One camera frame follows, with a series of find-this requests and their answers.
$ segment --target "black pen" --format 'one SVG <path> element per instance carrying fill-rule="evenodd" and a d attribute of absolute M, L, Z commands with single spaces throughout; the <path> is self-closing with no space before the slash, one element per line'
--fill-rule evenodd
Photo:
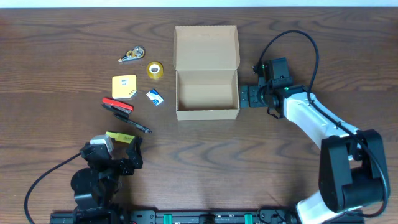
<path fill-rule="evenodd" d="M 152 131 L 149 128 L 144 127 L 144 126 L 142 126 L 140 124 L 137 124 L 137 123 L 135 123 L 133 121 L 130 121 L 129 119 L 127 119 L 127 118 L 125 118 L 123 116 L 120 116 L 118 114 L 113 114 L 113 116 L 115 116 L 117 119 L 119 119 L 121 121 L 126 122 L 127 124 L 134 125 L 138 130 L 140 130 L 140 131 L 142 131 L 144 133 L 152 133 Z"/>

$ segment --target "wooden table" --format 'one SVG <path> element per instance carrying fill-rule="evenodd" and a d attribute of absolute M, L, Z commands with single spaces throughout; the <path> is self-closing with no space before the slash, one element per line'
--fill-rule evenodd
<path fill-rule="evenodd" d="M 175 25 L 238 25 L 240 85 L 255 83 L 251 67 L 277 34 L 298 29 L 317 42 L 320 66 L 313 91 L 345 121 L 384 138 L 391 197 L 368 223 L 397 223 L 398 9 L 21 9 L 0 11 L 0 223 L 27 223 L 27 189 L 49 168 L 107 130 L 144 138 L 144 167 L 123 178 L 115 201 L 127 208 L 256 209 L 289 205 L 317 190 L 319 149 L 293 123 L 241 110 L 236 121 L 181 121 L 175 115 L 172 65 Z M 120 65 L 135 45 L 146 56 Z M 313 48 L 299 35 L 278 40 L 265 58 L 287 57 L 295 83 L 308 84 Z M 146 66 L 164 65 L 151 80 Z M 111 77 L 136 74 L 132 118 L 142 134 L 101 107 Z M 154 106 L 152 88 L 165 102 Z M 72 175 L 81 158 L 40 182 L 30 200 L 37 223 L 73 210 Z"/>

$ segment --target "yellow sticky note pad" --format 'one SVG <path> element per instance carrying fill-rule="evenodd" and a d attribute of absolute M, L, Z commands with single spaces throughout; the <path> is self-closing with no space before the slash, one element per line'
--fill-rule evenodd
<path fill-rule="evenodd" d="M 112 98 L 130 98 L 137 92 L 136 75 L 112 77 Z"/>

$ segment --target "yellow tape roll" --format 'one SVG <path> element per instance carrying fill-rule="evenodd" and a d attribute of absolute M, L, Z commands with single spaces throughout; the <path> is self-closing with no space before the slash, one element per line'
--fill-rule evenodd
<path fill-rule="evenodd" d="M 160 78 L 163 76 L 163 66 L 159 62 L 151 62 L 147 66 L 148 76 L 151 78 Z"/>

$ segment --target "open cardboard box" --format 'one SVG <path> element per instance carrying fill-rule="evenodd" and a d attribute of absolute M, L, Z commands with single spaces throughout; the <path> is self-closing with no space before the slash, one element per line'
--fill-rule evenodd
<path fill-rule="evenodd" d="M 175 26 L 177 119 L 236 119 L 239 62 L 236 26 Z"/>

